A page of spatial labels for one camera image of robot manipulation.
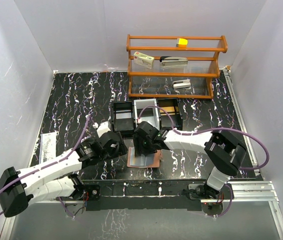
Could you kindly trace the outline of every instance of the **small cardboard box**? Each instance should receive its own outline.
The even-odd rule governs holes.
[[[135,64],[141,65],[145,68],[152,69],[154,65],[154,57],[136,51],[133,54],[133,61]]]

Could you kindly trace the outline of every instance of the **shelf tier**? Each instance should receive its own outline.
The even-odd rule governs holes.
[[[187,47],[177,47],[178,38],[188,40]],[[127,51],[195,51],[223,52],[228,45],[224,35],[216,36],[127,36]]]
[[[132,57],[128,60],[129,76],[218,78],[220,75],[218,62],[213,57],[187,57],[187,66],[162,67],[160,57],[156,56],[152,69],[134,63]]]
[[[212,79],[203,77],[189,78],[188,88],[173,88],[173,81],[182,77],[130,76],[128,95],[139,98],[190,98],[212,99]]]

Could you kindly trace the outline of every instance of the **white wall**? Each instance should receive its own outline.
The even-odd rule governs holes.
[[[14,1],[0,1],[0,176],[30,161],[52,78]]]
[[[273,181],[283,213],[283,1],[268,0],[231,68],[247,130],[270,152],[262,171]],[[254,148],[258,162],[265,159]]]
[[[265,0],[15,0],[50,67],[127,70],[127,34],[225,35],[231,65]]]

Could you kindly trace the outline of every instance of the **marble tabletop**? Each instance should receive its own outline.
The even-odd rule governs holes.
[[[216,126],[240,130],[240,124],[230,96],[224,73],[213,79],[214,98],[181,98],[183,130],[204,130]],[[112,102],[128,101],[129,81],[126,72],[58,73],[45,110],[31,165],[39,163],[41,134],[57,132],[56,155],[70,149],[78,140],[86,116],[91,119],[84,139],[96,137],[93,123],[111,119]],[[237,137],[244,143],[242,136]],[[125,139],[132,147],[131,139]],[[247,154],[243,167],[251,167]],[[79,172],[82,180],[151,180],[206,179],[214,165],[208,156],[186,150],[163,150],[159,168],[128,168],[127,155],[101,161]],[[254,171],[241,171],[237,178],[254,178]]]

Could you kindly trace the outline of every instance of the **stapler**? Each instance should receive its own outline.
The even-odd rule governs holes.
[[[180,56],[161,56],[159,59],[160,66],[163,68],[167,67],[184,67],[187,66],[187,57]]]
[[[190,79],[178,80],[172,82],[172,87],[174,89],[182,89],[182,88],[189,88],[191,86]]]

